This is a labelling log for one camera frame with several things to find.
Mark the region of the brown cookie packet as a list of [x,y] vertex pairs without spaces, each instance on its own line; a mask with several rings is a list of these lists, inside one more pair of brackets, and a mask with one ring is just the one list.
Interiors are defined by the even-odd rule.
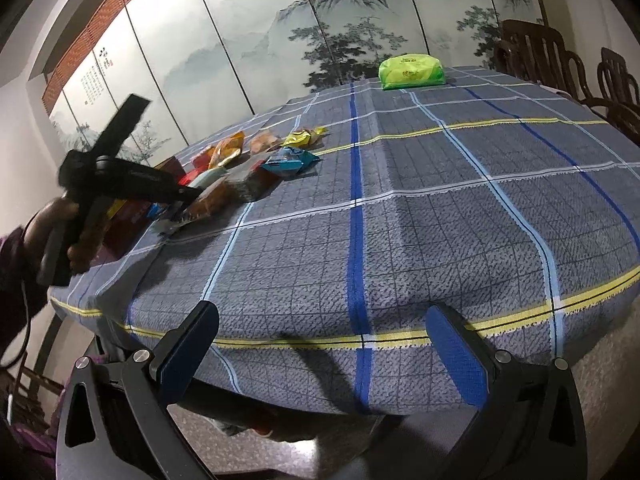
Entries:
[[256,155],[278,148],[281,142],[280,136],[276,136],[270,130],[262,130],[250,139],[248,148],[250,149],[250,154]]

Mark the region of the painted folding screen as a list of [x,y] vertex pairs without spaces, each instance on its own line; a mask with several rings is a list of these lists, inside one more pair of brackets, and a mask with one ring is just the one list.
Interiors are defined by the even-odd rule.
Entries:
[[489,65],[506,18],[540,0],[92,0],[44,69],[58,140],[93,144],[130,94],[149,101],[122,156],[157,164],[312,92],[372,78],[389,56]]

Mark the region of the blue plaid tablecloth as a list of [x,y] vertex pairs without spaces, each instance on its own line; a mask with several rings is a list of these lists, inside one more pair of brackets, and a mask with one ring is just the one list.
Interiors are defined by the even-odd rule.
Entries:
[[202,299],[206,384],[312,412],[410,413],[460,398],[425,330],[456,309],[529,362],[578,361],[639,292],[639,150],[590,110],[479,67],[442,87],[376,81],[247,123],[328,133],[308,174],[162,233],[52,290],[103,340],[153,347]]

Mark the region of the orange yellow snack bag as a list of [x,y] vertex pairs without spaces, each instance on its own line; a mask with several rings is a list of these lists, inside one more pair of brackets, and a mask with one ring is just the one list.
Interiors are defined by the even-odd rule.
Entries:
[[238,131],[220,140],[210,155],[208,168],[224,167],[237,159],[242,154],[244,139],[244,132]]

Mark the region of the red foil snack bag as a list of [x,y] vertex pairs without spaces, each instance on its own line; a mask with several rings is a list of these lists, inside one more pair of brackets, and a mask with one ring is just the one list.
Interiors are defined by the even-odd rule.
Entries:
[[195,154],[190,161],[190,166],[186,168],[186,174],[179,179],[179,183],[187,185],[191,183],[197,176],[208,169],[210,159],[215,151],[213,145],[206,146],[198,154]]

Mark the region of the blue white tissue pack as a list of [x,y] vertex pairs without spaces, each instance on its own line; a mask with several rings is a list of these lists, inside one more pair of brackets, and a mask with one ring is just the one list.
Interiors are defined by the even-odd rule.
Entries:
[[207,169],[198,174],[190,183],[190,188],[199,188],[205,190],[220,178],[227,174],[227,170],[224,167],[218,166],[215,168]]

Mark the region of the yellow candy wrapper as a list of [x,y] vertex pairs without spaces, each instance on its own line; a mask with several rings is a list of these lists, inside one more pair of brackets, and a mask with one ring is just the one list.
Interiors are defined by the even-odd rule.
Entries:
[[284,148],[310,148],[328,132],[326,127],[299,129],[290,132],[282,141]]

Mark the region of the red gold tin box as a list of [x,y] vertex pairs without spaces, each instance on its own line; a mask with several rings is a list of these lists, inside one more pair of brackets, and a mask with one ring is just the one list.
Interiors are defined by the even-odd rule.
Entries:
[[114,159],[100,162],[108,180],[107,191],[115,200],[107,211],[107,225],[98,255],[92,266],[115,262],[130,251],[152,221],[154,205],[172,207],[189,198],[188,189],[179,183],[186,172],[175,156],[155,167],[141,162]]

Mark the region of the teal blue snack packet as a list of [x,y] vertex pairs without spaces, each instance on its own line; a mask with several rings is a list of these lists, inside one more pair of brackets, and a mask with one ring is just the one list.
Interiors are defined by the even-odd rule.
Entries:
[[263,163],[262,169],[282,179],[294,178],[320,162],[320,157],[303,150],[285,146],[271,154]]

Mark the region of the dark seaweed snack block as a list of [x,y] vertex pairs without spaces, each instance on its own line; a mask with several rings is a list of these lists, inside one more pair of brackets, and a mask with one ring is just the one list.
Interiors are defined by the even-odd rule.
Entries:
[[238,202],[253,203],[268,194],[281,178],[262,166],[262,161],[236,167],[229,171],[227,182],[232,197]]

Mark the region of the clear orange snack packet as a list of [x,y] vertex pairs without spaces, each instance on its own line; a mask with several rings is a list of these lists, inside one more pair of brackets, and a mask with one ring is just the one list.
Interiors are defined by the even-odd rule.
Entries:
[[177,214],[174,221],[180,224],[191,223],[218,214],[235,201],[233,186],[227,178],[218,179],[201,192],[196,200]]

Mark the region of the green tissue pack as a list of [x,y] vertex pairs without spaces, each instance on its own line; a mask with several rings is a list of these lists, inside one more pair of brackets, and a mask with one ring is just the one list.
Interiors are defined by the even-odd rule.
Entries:
[[442,62],[428,54],[403,54],[386,58],[378,66],[378,79],[383,90],[446,84]]

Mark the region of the dark wooden chair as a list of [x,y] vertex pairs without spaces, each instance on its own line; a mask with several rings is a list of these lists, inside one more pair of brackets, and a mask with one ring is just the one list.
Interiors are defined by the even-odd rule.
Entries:
[[602,96],[588,99],[586,105],[639,145],[639,85],[628,72],[625,59],[611,49],[602,48],[597,77]]
[[497,70],[521,80],[542,84],[568,94],[587,106],[605,106],[588,86],[585,65],[567,50],[556,29],[526,21],[504,20],[494,47]]

